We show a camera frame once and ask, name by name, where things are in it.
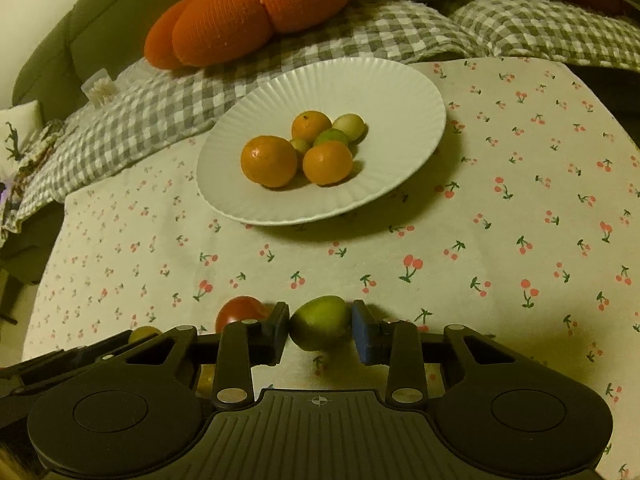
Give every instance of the tangerine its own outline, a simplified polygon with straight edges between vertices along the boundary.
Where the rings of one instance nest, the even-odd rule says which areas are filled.
[[[242,149],[240,168],[244,176],[256,184],[282,187],[298,170],[298,152],[282,137],[255,137]]]
[[[313,144],[316,137],[331,127],[331,121],[322,112],[308,110],[302,112],[291,123],[291,137],[294,139],[304,139],[309,144]]]
[[[352,168],[353,155],[339,140],[328,140],[312,147],[302,160],[305,176],[318,186],[340,182]]]

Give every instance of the gingham cloth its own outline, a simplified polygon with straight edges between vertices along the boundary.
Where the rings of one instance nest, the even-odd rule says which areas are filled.
[[[2,231],[49,202],[179,140],[210,130],[261,82],[299,66],[339,57],[383,57],[402,63],[438,54],[482,57],[483,48],[436,10],[414,2],[359,0],[321,27],[279,38],[239,62],[183,76],[150,72],[67,136],[27,189]]]
[[[640,28],[550,0],[474,0],[447,14],[490,56],[640,72]]]

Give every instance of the metal rivet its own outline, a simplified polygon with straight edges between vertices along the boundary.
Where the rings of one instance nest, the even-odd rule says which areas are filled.
[[[415,388],[398,388],[391,394],[391,398],[402,404],[415,404],[422,400],[422,394]]]
[[[220,390],[216,397],[220,402],[235,404],[245,400],[248,395],[242,388],[225,388],[224,390]]]

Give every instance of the yellow-green fruit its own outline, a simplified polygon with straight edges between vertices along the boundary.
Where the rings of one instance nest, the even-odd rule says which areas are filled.
[[[216,372],[216,365],[200,365],[200,375],[196,386],[196,395],[203,399],[209,399],[213,389],[213,375]]]
[[[349,145],[349,138],[344,132],[337,130],[336,128],[329,128],[316,137],[316,140],[314,140],[314,147],[318,146],[318,144],[322,144],[323,142],[327,142],[328,140],[338,140],[345,146]]]
[[[357,140],[367,129],[362,118],[356,114],[341,115],[334,121],[333,127],[344,132],[349,142]]]
[[[328,350],[351,333],[351,309],[338,296],[321,296],[297,309],[289,335],[303,350]]]
[[[301,169],[302,160],[305,158],[305,153],[311,149],[311,144],[306,142],[305,139],[291,139],[289,142],[298,152],[298,167]]]
[[[160,335],[161,333],[162,330],[156,328],[155,326],[139,326],[137,329],[131,332],[131,335],[129,336],[129,343],[135,343],[136,341],[140,341],[141,339],[144,339],[145,337],[148,337],[152,334]]]

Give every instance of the cherry pattern tablecloth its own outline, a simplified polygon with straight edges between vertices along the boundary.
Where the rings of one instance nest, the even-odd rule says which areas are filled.
[[[280,228],[225,219],[194,177],[205,136],[70,195],[24,358],[146,324],[211,332],[238,295],[292,311],[325,294],[362,298],[424,331],[463,323],[587,384],[615,421],[600,473],[640,475],[635,145],[561,64],[414,66],[444,97],[442,142],[397,190],[349,214]],[[437,394],[436,368],[427,374]],[[257,391],[382,388],[385,377],[353,347],[291,342],[282,364],[254,368]]]

